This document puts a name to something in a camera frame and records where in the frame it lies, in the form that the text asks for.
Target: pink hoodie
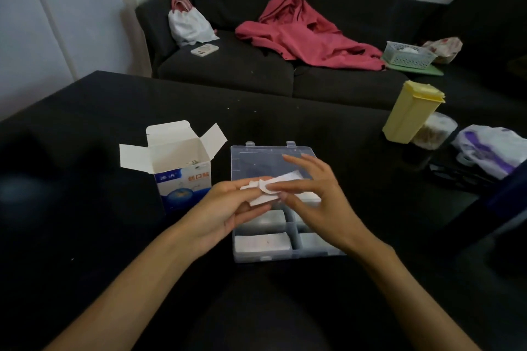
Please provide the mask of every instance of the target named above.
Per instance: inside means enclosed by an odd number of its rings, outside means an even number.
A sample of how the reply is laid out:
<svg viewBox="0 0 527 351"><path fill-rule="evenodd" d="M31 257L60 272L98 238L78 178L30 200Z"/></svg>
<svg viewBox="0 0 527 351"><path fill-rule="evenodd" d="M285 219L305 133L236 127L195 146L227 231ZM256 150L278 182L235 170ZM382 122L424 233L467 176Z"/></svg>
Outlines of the pink hoodie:
<svg viewBox="0 0 527 351"><path fill-rule="evenodd" d="M273 49L285 60L300 59L311 66L384 69L378 48L346 38L305 0L271 0L258 22L243 22L236 36Z"/></svg>

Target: black table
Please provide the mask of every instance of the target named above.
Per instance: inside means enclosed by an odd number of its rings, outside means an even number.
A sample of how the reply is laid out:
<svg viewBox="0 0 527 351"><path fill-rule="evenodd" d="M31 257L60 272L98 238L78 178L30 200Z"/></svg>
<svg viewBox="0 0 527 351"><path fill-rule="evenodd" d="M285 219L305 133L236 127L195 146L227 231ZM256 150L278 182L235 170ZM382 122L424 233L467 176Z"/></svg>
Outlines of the black table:
<svg viewBox="0 0 527 351"><path fill-rule="evenodd" d="M0 175L24 196L2 210L0 346L51 340L179 218L164 214L151 175L119 167L118 145L146 146L148 125L184 119L198 135L217 122L228 139L212 162L213 182L230 179L232 145L312 147L365 224L469 335L514 349L527 305L508 283L485 277L488 242L450 264L422 252L475 196L429 183L404 163L404 146L380 132L388 114L97 71L2 122ZM136 344L155 347L410 348L354 261L236 265L230 237L188 269Z"/></svg>

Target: person's right hand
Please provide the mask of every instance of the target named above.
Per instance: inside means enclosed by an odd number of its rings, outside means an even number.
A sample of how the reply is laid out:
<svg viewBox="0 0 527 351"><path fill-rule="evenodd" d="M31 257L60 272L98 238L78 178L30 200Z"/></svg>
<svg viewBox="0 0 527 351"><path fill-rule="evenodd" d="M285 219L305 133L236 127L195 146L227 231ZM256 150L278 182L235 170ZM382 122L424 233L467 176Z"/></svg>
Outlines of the person's right hand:
<svg viewBox="0 0 527 351"><path fill-rule="evenodd" d="M280 199L324 240L358 257L383 244L355 214L329 165L306 154L302 154L302 158L284 154L284 160L304 168L313 180L270 183L267 188L279 190ZM321 199L320 205L310 207L294 195L304 191L317 194Z"/></svg>

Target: purple stripe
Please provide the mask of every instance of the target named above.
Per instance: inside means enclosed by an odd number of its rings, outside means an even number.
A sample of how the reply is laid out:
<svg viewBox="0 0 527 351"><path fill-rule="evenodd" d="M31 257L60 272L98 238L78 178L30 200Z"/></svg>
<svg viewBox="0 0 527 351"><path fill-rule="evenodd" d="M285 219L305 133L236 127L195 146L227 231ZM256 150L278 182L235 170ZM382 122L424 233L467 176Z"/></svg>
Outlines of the purple stripe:
<svg viewBox="0 0 527 351"><path fill-rule="evenodd" d="M492 151L492 149L489 146L486 146L480 143L480 140L478 139L478 135L476 135L475 132L466 131L464 135L465 135L466 140L471 142L472 145L479 152L484 154L484 158L494 161L499 168L503 169L507 173L507 175L510 174L512 171L514 171L515 167L503 161L501 157L497 155L496 153L494 153L494 151Z"/></svg>

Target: blue and white box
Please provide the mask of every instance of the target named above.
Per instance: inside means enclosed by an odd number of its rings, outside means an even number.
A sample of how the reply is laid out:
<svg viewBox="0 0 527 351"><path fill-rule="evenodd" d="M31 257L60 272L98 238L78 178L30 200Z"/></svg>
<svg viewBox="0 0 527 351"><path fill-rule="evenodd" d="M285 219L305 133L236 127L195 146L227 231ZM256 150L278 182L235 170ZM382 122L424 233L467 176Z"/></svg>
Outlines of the blue and white box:
<svg viewBox="0 0 527 351"><path fill-rule="evenodd" d="M217 123L201 138L188 121L152 125L148 147L119 145L121 167L153 174L166 212L189 208L210 190L210 162L226 141Z"/></svg>

